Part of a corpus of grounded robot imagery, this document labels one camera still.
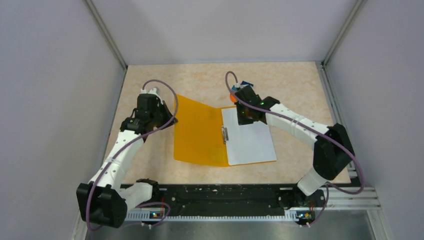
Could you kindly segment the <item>white paper sheets stack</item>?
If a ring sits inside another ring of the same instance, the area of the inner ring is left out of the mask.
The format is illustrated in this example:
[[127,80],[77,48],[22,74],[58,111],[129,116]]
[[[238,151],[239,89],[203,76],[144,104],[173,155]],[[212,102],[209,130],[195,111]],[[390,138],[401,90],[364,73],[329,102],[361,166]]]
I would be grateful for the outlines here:
[[268,125],[254,122],[239,125],[235,107],[221,109],[221,132],[229,166],[277,161]]

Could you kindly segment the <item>orange plastic clip folder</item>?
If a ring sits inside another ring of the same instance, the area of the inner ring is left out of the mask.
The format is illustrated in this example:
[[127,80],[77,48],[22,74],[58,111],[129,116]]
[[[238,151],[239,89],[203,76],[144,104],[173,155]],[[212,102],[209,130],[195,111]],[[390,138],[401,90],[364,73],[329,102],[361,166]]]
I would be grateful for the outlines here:
[[221,109],[178,95],[178,123],[174,126],[174,153],[177,161],[213,167],[228,164],[222,135]]

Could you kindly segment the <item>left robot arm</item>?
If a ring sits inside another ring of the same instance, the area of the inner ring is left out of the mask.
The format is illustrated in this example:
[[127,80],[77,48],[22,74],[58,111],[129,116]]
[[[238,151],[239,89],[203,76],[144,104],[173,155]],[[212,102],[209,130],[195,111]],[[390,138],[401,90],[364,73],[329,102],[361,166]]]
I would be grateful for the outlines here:
[[149,135],[177,123],[158,93],[142,91],[136,107],[120,126],[115,144],[97,173],[88,183],[81,183],[76,197],[81,219],[92,224],[119,228],[128,211],[145,203],[154,207],[160,202],[156,182],[142,180],[121,189],[121,184],[138,150]]

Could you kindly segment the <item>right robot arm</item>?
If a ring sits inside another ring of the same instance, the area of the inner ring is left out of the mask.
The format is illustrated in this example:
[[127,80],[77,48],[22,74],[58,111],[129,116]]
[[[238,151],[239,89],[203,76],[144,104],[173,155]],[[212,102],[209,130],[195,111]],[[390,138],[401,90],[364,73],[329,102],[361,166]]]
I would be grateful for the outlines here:
[[325,125],[298,114],[267,96],[262,99],[248,84],[236,84],[231,88],[239,125],[262,122],[279,128],[305,145],[311,147],[311,169],[297,182],[293,200],[299,206],[307,206],[314,194],[325,183],[333,181],[355,156],[346,128],[336,123]]

